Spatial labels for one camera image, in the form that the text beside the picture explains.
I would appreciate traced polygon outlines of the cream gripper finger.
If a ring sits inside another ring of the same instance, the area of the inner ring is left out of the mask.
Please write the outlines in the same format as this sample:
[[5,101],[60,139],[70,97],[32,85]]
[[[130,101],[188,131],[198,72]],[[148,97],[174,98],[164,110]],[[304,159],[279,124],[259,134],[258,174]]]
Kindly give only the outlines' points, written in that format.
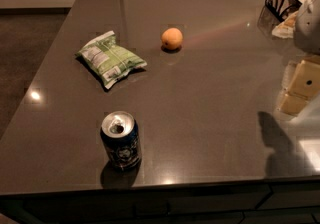
[[320,65],[308,60],[290,62],[291,75],[287,92],[305,100],[313,99],[320,92]]
[[297,116],[307,104],[308,102],[303,98],[285,94],[280,101],[279,110],[285,114]]

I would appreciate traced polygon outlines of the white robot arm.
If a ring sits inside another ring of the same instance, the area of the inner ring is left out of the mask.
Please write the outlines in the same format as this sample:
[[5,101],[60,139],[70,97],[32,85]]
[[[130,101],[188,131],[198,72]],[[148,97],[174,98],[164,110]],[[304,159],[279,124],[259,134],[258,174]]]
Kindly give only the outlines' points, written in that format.
[[295,46],[308,56],[285,69],[277,109],[296,117],[320,92],[320,0],[306,0],[294,27]]

